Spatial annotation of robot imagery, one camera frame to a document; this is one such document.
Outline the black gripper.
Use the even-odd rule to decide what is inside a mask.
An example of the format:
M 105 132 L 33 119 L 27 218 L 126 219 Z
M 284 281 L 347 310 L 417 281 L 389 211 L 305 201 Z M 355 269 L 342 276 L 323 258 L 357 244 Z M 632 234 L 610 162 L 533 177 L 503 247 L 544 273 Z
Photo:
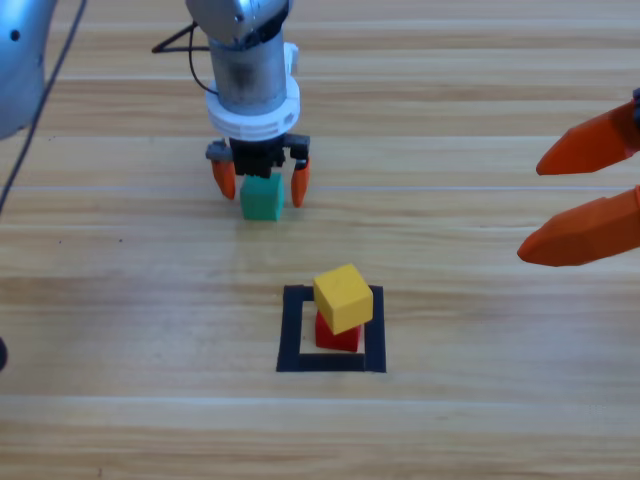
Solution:
M 536 166 L 538 175 L 593 173 L 639 152 L 640 88 L 623 105 L 565 132 Z M 517 250 L 531 264 L 580 266 L 639 247 L 639 188 L 601 197 L 549 219 Z
M 211 161 L 214 179 L 221 194 L 233 200 L 236 194 L 236 175 L 269 178 L 274 167 L 282 167 L 285 150 L 295 161 L 291 178 L 291 196 L 295 208 L 301 208 L 310 183 L 310 137 L 291 134 L 262 141 L 243 141 L 230 138 L 210 143 L 206 158 Z

